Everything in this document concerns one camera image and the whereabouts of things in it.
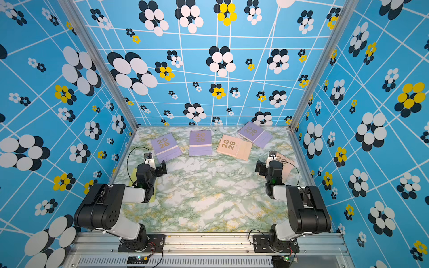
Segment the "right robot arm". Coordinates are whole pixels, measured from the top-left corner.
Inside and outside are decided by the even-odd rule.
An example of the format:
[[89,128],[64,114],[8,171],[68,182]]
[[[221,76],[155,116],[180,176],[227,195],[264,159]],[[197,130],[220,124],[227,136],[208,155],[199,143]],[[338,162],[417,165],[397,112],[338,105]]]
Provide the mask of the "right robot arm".
[[316,186],[301,187],[283,183],[283,163],[272,160],[257,161],[255,171],[264,176],[265,192],[270,199],[285,202],[287,219],[273,224],[268,233],[269,247],[273,252],[290,253],[297,246],[296,238],[331,231],[331,220],[324,200]]

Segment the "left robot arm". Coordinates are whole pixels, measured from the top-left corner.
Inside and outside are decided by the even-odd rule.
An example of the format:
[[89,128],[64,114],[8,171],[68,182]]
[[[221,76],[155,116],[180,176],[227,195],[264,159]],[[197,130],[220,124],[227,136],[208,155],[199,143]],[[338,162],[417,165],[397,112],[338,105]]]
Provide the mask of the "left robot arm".
[[146,227],[126,218],[123,204],[148,203],[154,195],[155,182],[167,173],[165,162],[159,166],[140,164],[136,169],[136,186],[95,184],[75,212],[74,224],[87,230],[101,230],[120,239],[120,252],[161,250],[163,236],[150,237]]

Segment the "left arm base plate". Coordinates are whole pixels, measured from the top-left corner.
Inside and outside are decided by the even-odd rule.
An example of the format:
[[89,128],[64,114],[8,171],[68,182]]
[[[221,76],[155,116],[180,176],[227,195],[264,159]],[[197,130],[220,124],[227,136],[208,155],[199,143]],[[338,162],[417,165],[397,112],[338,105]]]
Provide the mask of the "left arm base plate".
[[149,234],[143,239],[124,240],[120,239],[118,252],[162,252],[165,244],[166,235],[164,234]]

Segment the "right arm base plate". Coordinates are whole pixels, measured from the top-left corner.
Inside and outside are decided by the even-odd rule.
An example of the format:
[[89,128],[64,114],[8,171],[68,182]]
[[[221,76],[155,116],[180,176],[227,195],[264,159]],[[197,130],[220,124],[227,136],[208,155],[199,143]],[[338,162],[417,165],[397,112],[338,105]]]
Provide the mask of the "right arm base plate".
[[255,253],[299,253],[300,249],[297,240],[281,241],[277,239],[270,240],[269,236],[254,234],[251,236],[251,242]]

